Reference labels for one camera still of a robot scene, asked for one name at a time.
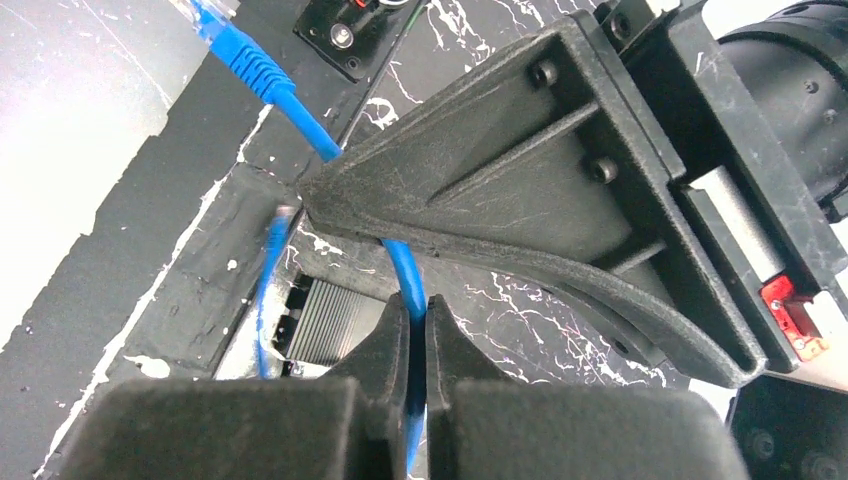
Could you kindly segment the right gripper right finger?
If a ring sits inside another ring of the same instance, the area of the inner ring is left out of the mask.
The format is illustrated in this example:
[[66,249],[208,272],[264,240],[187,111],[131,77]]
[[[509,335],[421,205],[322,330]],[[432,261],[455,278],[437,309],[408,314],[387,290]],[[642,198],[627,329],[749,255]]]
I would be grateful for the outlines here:
[[425,320],[433,479],[744,479],[713,408],[681,390],[512,379],[433,296]]

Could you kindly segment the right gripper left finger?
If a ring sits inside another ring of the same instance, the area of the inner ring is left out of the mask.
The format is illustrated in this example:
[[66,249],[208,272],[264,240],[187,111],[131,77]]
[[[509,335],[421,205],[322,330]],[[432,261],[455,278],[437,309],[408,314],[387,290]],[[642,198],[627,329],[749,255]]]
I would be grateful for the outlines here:
[[136,380],[113,388],[64,479],[402,479],[409,318],[399,295],[316,379]]

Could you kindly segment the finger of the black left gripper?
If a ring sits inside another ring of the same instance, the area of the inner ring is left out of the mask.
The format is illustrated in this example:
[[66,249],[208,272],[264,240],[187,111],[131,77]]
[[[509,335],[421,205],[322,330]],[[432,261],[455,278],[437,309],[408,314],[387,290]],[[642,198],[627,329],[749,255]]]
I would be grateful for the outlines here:
[[320,231],[511,274],[626,359],[738,388],[767,356],[670,191],[682,170],[600,25],[578,11],[298,190]]

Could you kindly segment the grey ribbed network switch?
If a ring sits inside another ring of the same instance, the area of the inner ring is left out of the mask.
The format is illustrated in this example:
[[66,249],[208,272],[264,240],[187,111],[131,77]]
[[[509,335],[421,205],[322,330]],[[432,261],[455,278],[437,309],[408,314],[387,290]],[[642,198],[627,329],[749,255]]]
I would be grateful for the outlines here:
[[287,360],[332,367],[375,328],[385,303],[297,274],[271,344]]

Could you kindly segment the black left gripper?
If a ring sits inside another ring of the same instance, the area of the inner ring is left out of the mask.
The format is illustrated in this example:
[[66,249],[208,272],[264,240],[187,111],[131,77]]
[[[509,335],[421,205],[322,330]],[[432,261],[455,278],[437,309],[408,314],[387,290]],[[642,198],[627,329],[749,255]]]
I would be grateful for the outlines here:
[[[800,1],[719,39],[700,1],[606,1],[595,16],[684,170],[671,189],[771,371],[845,325],[847,5]],[[815,317],[817,296],[835,320]]]

